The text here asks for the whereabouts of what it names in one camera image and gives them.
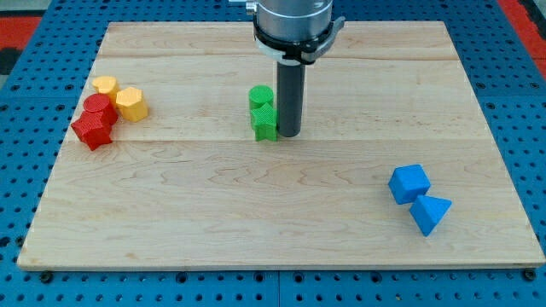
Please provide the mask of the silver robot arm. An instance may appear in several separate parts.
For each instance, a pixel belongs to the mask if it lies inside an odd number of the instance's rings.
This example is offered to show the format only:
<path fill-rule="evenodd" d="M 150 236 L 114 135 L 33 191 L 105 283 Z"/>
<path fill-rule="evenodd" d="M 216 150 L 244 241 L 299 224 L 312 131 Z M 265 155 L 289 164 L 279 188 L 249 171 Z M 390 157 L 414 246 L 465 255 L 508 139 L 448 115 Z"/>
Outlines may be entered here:
<path fill-rule="evenodd" d="M 301 42 L 325 32 L 332 18 L 333 0 L 246 0 L 245 9 L 266 36 Z"/>

